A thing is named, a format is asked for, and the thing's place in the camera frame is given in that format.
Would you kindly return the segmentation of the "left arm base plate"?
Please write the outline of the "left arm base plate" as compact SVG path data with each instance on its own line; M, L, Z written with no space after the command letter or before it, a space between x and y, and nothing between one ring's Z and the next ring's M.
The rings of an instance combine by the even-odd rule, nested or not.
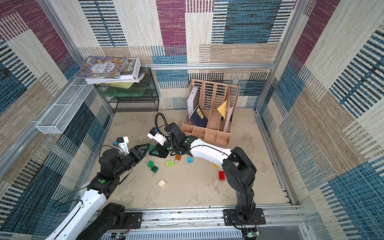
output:
M121 212L117 214L103 213L98 215L103 226L107 226L108 230L117 229L139 229L143 218L143 212Z

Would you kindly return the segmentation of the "long green lego brick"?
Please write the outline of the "long green lego brick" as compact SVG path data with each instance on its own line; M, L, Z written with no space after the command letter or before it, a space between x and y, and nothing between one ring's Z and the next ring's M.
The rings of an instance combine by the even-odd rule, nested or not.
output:
M151 151L153 151L153 150L154 150L154 148L155 148L155 147L154 147L153 145L150 145L148 152L151 152Z

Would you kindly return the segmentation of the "cream square lego brick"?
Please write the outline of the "cream square lego brick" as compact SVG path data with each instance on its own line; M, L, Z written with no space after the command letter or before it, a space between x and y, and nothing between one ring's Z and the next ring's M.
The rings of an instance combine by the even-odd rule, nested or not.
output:
M163 189L167 185L167 183L164 180L160 180L158 185Z

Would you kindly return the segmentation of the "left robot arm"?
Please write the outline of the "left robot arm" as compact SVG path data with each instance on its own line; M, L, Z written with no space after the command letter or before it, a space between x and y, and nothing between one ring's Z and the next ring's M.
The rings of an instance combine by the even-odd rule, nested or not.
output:
M109 199L118 185L120 176L133 169L145 156L150 144L137 145L127 153L119 148L106 150L99 158L101 171L98 172L83 196L59 226L47 237L48 240L98 240L108 230L126 225L125 207L110 203L90 225L94 213Z

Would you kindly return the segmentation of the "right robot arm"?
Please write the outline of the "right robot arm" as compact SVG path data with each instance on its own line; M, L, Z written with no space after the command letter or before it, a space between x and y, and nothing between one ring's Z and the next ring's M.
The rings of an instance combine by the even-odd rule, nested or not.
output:
M156 127L149 131L148 137L157 142L150 155L164 159L171 153L188 155L221 167L227 182L236 191L237 215L234 220L244 225L253 219L256 210L253 184L257 169L243 149L224 149L208 144L196 136L187 136L175 123L166 125L165 131L166 135Z

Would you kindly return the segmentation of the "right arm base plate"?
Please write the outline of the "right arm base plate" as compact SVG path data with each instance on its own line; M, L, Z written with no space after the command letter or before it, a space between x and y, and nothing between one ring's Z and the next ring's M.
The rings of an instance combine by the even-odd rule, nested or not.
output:
M240 213L237 209L224 209L223 216L226 226L265 225L266 219L261 208L255 208L251 213Z

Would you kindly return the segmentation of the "dark green square lego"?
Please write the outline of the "dark green square lego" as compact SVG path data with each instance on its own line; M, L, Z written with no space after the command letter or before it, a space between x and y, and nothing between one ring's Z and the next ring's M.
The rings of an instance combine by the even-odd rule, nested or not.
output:
M154 174L157 173L158 170L159 170L159 168L156 167L156 166L153 166L153 167L151 168L151 171L152 171Z

